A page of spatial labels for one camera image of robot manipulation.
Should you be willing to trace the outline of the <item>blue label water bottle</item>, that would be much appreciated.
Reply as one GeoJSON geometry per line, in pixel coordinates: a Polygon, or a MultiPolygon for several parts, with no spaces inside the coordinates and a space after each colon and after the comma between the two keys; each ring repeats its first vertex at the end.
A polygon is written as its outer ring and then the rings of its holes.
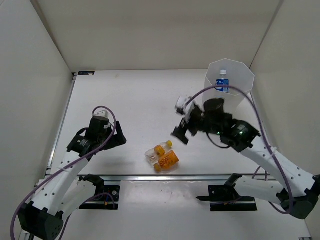
{"type": "Polygon", "coordinates": [[[229,79],[227,78],[227,71],[225,69],[220,70],[219,78],[216,80],[215,85],[217,98],[222,98],[229,93],[229,79]]]}

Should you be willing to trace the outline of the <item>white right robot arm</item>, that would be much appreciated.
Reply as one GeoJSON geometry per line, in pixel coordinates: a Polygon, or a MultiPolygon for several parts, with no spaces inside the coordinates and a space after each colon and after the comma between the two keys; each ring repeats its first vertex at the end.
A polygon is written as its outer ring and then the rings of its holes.
{"type": "Polygon", "coordinates": [[[171,135],[187,145],[186,133],[198,132],[219,136],[221,143],[252,160],[276,182],[250,179],[232,174],[224,184],[227,198],[253,197],[280,206],[297,219],[304,220],[313,211],[320,197],[320,177],[298,167],[270,146],[263,135],[248,122],[233,118],[224,111],[224,100],[207,100],[200,108],[190,97],[179,97],[176,112],[183,116],[171,135]]]}

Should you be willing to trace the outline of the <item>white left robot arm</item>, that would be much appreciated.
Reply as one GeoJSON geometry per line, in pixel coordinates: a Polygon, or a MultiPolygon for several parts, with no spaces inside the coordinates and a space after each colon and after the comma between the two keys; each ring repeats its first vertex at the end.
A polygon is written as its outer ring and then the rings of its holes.
{"type": "Polygon", "coordinates": [[[94,174],[79,177],[97,153],[126,144],[119,121],[94,115],[88,127],[79,130],[67,146],[68,157],[41,182],[15,212],[21,228],[41,240],[55,240],[71,214],[85,202],[107,195],[104,180],[94,174]]]}

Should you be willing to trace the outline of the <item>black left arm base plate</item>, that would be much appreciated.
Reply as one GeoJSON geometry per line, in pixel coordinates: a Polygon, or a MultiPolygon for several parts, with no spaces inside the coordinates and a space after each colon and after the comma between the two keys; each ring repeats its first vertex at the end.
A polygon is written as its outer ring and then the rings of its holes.
{"type": "Polygon", "coordinates": [[[120,200],[120,183],[107,182],[97,175],[88,174],[79,177],[80,182],[88,182],[95,186],[93,197],[84,202],[80,210],[118,210],[120,200]]]}

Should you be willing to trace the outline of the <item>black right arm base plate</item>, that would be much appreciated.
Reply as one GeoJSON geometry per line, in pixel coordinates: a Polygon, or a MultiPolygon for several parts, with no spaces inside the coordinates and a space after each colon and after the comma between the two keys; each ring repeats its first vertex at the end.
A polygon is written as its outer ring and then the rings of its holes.
{"type": "Polygon", "coordinates": [[[257,204],[254,197],[240,196],[228,185],[209,185],[208,196],[197,196],[199,201],[209,202],[211,212],[254,212],[257,204]]]}

